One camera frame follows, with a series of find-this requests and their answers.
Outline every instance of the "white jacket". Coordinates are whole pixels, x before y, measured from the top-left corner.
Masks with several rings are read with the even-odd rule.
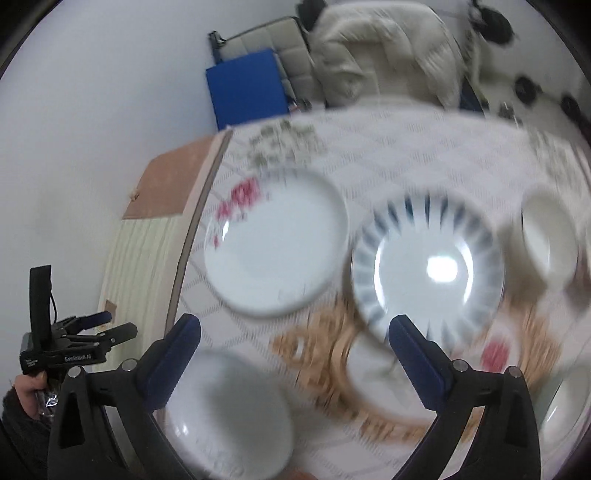
[[[310,34],[310,50],[330,106],[391,95],[458,107],[462,55],[443,21],[426,5],[332,5]]]

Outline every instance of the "plate with pink flower pattern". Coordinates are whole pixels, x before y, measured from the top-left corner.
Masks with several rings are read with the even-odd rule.
[[[349,218],[336,186],[305,168],[273,168],[242,180],[206,233],[207,278],[232,309],[293,312],[341,272]]]

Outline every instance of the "white wall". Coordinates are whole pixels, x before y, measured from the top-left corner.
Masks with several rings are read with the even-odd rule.
[[[96,310],[128,193],[156,155],[213,132],[207,33],[295,0],[63,0],[0,79],[0,394],[19,372],[28,271],[60,317]]]
[[[438,9],[467,14],[466,0],[423,0]],[[589,85],[576,60],[558,34],[526,0],[482,0],[481,5],[501,12],[517,34],[508,47],[486,44],[483,48],[485,73],[500,72],[509,77],[526,74],[545,93],[560,99],[569,92],[586,106],[583,91]],[[441,16],[450,28],[449,17]]]

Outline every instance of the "hand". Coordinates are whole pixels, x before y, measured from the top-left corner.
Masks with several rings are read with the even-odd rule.
[[[35,392],[47,388],[47,373],[40,372],[36,376],[19,375],[14,379],[14,390],[22,409],[34,420],[39,420],[39,405]]]

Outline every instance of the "screw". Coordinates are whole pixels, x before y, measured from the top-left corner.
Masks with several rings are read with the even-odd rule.
[[[521,372],[521,370],[519,370],[518,367],[516,367],[515,365],[511,365],[507,371],[509,372],[509,375],[515,378],[519,378],[521,376],[523,376],[523,373]]]
[[[468,362],[465,360],[454,360],[452,365],[453,368],[459,372],[465,372],[470,368],[470,365],[468,365]]]
[[[138,361],[135,358],[128,358],[121,363],[121,368],[126,372],[131,372],[138,365]]]
[[[80,375],[80,372],[82,372],[82,369],[76,365],[75,367],[72,367],[68,370],[68,377],[76,378],[78,375]]]

